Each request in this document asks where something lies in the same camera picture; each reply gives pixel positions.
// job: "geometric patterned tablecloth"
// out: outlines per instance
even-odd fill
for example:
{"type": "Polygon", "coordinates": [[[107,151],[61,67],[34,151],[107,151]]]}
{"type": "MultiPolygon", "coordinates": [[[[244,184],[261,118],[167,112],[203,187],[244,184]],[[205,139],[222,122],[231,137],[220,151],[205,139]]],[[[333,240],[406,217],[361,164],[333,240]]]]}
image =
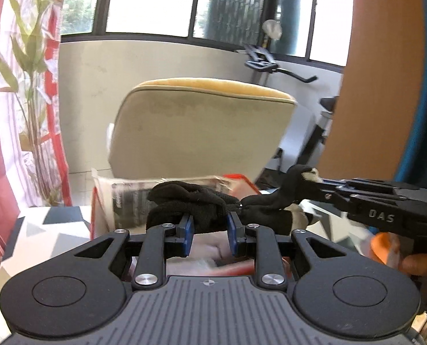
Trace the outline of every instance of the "geometric patterned tablecloth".
{"type": "MultiPolygon", "coordinates": [[[[0,291],[19,272],[88,242],[90,219],[90,206],[24,209],[1,259],[0,291]]],[[[0,343],[9,335],[0,312],[0,343]]]]}

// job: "exercise bike seat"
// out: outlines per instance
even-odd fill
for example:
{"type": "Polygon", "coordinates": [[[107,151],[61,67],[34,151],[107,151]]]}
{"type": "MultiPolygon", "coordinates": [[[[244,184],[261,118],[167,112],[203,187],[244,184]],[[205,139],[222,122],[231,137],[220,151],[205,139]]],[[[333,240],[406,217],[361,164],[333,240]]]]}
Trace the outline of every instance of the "exercise bike seat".
{"type": "Polygon", "coordinates": [[[326,109],[328,112],[334,112],[336,101],[338,100],[338,96],[333,97],[323,97],[319,100],[319,103],[326,109]]]}

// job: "circular disc cover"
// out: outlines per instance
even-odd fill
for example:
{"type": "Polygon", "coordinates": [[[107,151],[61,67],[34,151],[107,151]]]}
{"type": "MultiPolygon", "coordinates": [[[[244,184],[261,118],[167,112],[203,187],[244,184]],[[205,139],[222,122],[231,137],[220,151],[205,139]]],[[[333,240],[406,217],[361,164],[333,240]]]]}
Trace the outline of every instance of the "circular disc cover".
{"type": "Polygon", "coordinates": [[[47,261],[3,286],[0,309],[12,331],[52,339],[102,326],[120,311],[125,297],[120,279],[93,260],[67,265],[47,261]]]}
{"type": "Polygon", "coordinates": [[[293,302],[316,327],[350,339],[389,337],[408,329],[420,294],[404,274],[359,258],[327,258],[297,282],[293,302]]]}

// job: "gray ribbed panel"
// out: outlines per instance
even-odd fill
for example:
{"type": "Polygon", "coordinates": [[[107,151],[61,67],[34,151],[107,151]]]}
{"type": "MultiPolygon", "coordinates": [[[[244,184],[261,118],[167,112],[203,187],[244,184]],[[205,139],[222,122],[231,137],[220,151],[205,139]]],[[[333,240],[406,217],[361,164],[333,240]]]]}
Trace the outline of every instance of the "gray ribbed panel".
{"type": "MultiPolygon", "coordinates": [[[[106,327],[56,345],[348,345],[302,321],[284,294],[255,288],[247,277],[173,276],[156,291],[131,298],[122,314],[106,327]]],[[[39,345],[20,335],[5,345],[39,345]]],[[[371,345],[411,345],[405,336],[371,345]]]]}

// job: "chair backrest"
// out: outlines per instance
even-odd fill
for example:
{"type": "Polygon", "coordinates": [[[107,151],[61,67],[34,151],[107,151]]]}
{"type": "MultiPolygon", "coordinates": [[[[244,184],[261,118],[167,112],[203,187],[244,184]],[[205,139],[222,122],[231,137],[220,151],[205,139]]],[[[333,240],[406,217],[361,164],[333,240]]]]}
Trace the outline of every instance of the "chair backrest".
{"type": "Polygon", "coordinates": [[[122,102],[108,161],[127,179],[240,173],[254,180],[295,106],[286,93],[232,80],[147,81],[122,102]]]}

